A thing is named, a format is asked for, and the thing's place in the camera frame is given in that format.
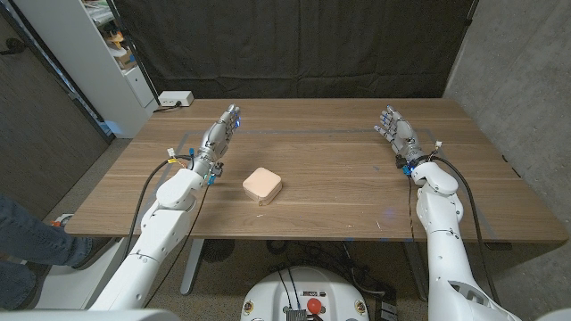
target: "jeans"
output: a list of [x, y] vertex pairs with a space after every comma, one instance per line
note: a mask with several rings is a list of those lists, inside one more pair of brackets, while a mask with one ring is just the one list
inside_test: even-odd
[[[91, 238], [48, 226], [0, 193], [0, 252], [46, 265], [75, 266], [91, 251]], [[22, 264], [0, 261], [0, 307], [14, 309], [30, 294], [36, 276]]]

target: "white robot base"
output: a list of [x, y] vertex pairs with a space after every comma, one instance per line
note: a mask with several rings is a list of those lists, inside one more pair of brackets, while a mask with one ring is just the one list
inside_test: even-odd
[[292, 310], [306, 310], [307, 316], [318, 310], [319, 318], [310, 316], [314, 320], [368, 320], [360, 292], [342, 277], [320, 267], [290, 267], [289, 271], [286, 268], [264, 277], [246, 295], [241, 320], [307, 320], [306, 316], [286, 318], [290, 301]]

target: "concrete wall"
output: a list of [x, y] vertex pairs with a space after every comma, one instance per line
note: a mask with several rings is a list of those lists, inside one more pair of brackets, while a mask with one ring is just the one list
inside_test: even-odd
[[[571, 1], [481, 0], [444, 97], [571, 232]], [[501, 303], [523, 320], [571, 307], [571, 243], [545, 251], [492, 253]]]

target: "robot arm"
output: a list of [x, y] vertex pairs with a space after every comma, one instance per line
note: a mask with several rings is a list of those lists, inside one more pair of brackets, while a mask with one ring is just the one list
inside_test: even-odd
[[428, 319], [521, 321], [482, 291], [472, 276], [459, 230], [464, 209], [456, 179], [422, 152], [412, 126], [393, 107], [382, 112], [381, 122], [375, 130], [391, 143], [397, 167], [422, 185], [417, 215], [428, 239]]
[[190, 229], [190, 211], [195, 194], [210, 176], [222, 174], [218, 163], [235, 130], [240, 126], [240, 108], [228, 107], [204, 134], [192, 169], [180, 169], [162, 184], [157, 200], [141, 220], [141, 235], [105, 286], [91, 310], [135, 309], [143, 306], [159, 266]]

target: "leg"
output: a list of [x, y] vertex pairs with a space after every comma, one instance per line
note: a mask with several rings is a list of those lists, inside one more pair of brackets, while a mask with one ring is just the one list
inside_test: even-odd
[[91, 251], [92, 239], [72, 237], [47, 226], [17, 202], [0, 194], [0, 251], [47, 265], [74, 266]]
[[0, 261], [0, 308], [12, 310], [34, 289], [36, 276], [23, 264]]
[[198, 272], [198, 264], [203, 252], [204, 239], [194, 239], [190, 246], [190, 254], [188, 254], [188, 262], [186, 263], [185, 275], [180, 285], [180, 293], [188, 295], [193, 290], [194, 278]]
[[426, 276], [425, 263], [420, 256], [418, 243], [405, 242], [403, 246], [404, 251], [407, 253], [407, 261], [409, 262], [414, 282], [417, 285], [418, 297], [422, 301], [428, 302], [428, 277]]

